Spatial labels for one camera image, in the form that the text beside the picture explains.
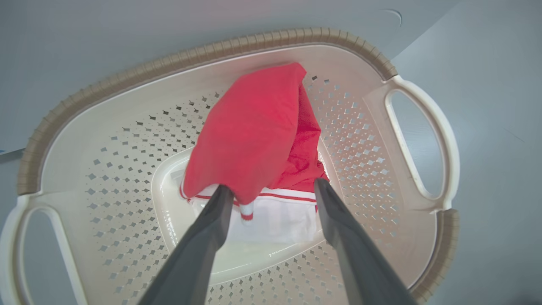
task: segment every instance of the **red towel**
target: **red towel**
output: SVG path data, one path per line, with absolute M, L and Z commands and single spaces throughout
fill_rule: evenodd
M 223 184 L 241 207 L 265 187 L 314 193 L 314 180 L 327 176 L 318 161 L 320 127 L 302 84 L 305 74 L 292 63 L 237 79 L 209 113 L 181 193 L 192 198 Z M 252 219 L 250 210 L 241 210 L 243 219 Z

